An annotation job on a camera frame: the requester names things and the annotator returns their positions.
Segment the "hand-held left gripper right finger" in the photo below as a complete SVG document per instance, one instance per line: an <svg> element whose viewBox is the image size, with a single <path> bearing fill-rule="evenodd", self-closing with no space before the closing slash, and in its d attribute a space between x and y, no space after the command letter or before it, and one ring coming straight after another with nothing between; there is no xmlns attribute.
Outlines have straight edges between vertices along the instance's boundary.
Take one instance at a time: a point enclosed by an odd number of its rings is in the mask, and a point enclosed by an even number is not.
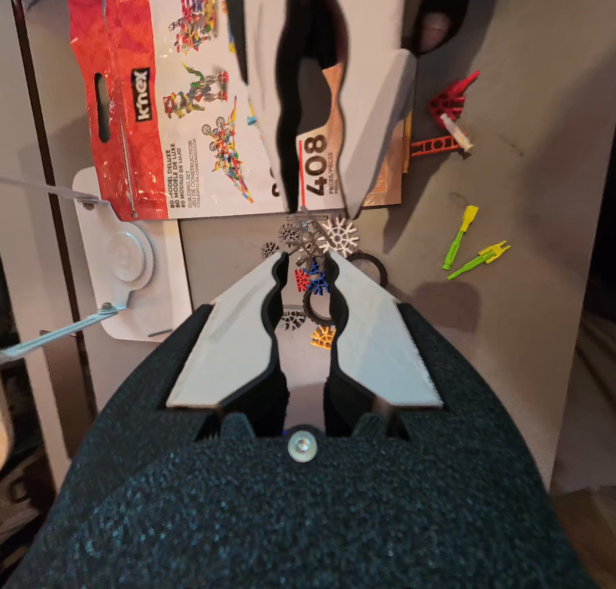
<svg viewBox="0 0 616 589"><path fill-rule="evenodd" d="M443 408L398 301L340 254L327 256L336 328L331 373L395 408Z"/></svg>

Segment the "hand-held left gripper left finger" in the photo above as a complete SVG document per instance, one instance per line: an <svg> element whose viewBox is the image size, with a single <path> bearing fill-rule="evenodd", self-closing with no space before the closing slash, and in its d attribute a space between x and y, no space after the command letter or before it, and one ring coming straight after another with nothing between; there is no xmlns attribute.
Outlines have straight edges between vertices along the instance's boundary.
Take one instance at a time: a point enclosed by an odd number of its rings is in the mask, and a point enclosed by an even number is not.
<svg viewBox="0 0 616 589"><path fill-rule="evenodd" d="M275 328L288 265L288 253L276 252L214 299L168 408L229 406L280 370Z"/></svg>

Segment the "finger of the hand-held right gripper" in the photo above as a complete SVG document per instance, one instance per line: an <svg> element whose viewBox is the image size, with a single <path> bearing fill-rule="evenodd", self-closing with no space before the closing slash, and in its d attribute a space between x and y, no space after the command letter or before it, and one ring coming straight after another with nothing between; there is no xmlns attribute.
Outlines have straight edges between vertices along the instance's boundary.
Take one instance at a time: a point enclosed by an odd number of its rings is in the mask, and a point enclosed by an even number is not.
<svg viewBox="0 0 616 589"><path fill-rule="evenodd" d="M337 0L347 54L338 95L343 143L338 175L356 219L374 188L410 95L415 59L402 47L405 0Z"/></svg>
<svg viewBox="0 0 616 589"><path fill-rule="evenodd" d="M283 120L283 94L279 57L288 23L289 0L243 0L248 91L257 119L269 168L287 213L297 204L297 178L283 174L283 146L279 132Z"/></svg>

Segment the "lime green rod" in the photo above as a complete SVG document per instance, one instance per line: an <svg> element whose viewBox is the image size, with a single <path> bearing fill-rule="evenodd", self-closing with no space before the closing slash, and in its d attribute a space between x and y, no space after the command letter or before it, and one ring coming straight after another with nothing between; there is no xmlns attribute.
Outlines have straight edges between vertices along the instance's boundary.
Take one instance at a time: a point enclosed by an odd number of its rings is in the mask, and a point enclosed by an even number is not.
<svg viewBox="0 0 616 589"><path fill-rule="evenodd" d="M443 270L451 270L451 267L453 266L453 264L455 262L455 258L457 257L458 250L459 250L459 247L461 245L461 241L462 241L462 238L463 238L465 232L466 231L463 230L463 229L459 229L458 230L457 235L453 239L453 241L452 241L452 243L450 245L450 248L449 248L449 250L447 252L447 255L445 257L445 260L443 262L443 265L442 265L442 269Z"/></svg>
<svg viewBox="0 0 616 589"><path fill-rule="evenodd" d="M491 258L490 253L480 254L470 262L464 264L461 268L447 276L447 280L453 280L466 272L470 272L474 268L486 263Z"/></svg>

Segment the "black toy tire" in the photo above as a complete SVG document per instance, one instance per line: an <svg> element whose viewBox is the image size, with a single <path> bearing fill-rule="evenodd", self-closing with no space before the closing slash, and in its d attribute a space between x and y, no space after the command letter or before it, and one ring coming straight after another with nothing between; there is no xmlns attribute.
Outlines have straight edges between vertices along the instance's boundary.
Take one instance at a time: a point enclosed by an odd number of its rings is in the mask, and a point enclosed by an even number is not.
<svg viewBox="0 0 616 589"><path fill-rule="evenodd" d="M364 252L357 252L357 253L353 253L349 255L346 258L346 260L348 262L365 261L365 262L369 262L370 264L374 265L379 274L378 285L380 285L383 288L387 287L388 281L389 281L387 270L384 267L381 260L379 260L374 255L364 253Z"/></svg>
<svg viewBox="0 0 616 589"><path fill-rule="evenodd" d="M306 317L309 320L311 320L314 324L324 327L324 328L327 328L327 327L335 328L336 327L335 321L330 315L328 315L327 317L322 316L313 308L312 298L318 298L318 299L327 298L328 299L327 307L329 308L329 305L331 302L330 294L329 293L319 294L319 293L315 293L313 290L306 290L303 296L303 309L304 309Z"/></svg>

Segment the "red connector on white rod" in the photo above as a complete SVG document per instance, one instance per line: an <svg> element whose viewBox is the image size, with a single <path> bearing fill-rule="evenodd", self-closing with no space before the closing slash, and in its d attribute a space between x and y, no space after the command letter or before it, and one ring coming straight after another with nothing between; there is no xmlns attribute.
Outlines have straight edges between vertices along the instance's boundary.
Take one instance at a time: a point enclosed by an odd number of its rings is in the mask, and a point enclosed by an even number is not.
<svg viewBox="0 0 616 589"><path fill-rule="evenodd" d="M480 74L481 71L476 70L466 78L454 81L433 97L428 105L429 112L439 127L447 131L465 153L469 153L474 145L463 131L459 119L465 107L466 89Z"/></svg>

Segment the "white snowflake connector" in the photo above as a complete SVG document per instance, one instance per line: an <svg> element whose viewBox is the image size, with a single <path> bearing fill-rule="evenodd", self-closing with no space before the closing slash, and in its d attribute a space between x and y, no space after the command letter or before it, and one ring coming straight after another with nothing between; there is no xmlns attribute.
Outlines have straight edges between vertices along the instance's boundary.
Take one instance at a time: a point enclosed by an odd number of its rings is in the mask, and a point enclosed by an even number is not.
<svg viewBox="0 0 616 589"><path fill-rule="evenodd" d="M335 251L346 258L358 251L360 237L352 221L342 216L328 217L321 228L317 244L324 253Z"/></svg>

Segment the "white document stand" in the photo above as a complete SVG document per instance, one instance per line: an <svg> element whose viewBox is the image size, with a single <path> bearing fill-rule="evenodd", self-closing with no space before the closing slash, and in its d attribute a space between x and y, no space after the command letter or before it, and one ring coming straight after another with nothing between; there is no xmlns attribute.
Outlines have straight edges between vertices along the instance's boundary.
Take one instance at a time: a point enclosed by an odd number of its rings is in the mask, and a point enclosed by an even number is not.
<svg viewBox="0 0 616 589"><path fill-rule="evenodd" d="M121 221L101 196L94 167L79 171L73 187L34 185L1 178L1 184L33 187L73 199L97 311L76 323L1 350L1 363L96 324L112 338L161 343L192 313L184 252L175 220Z"/></svg>

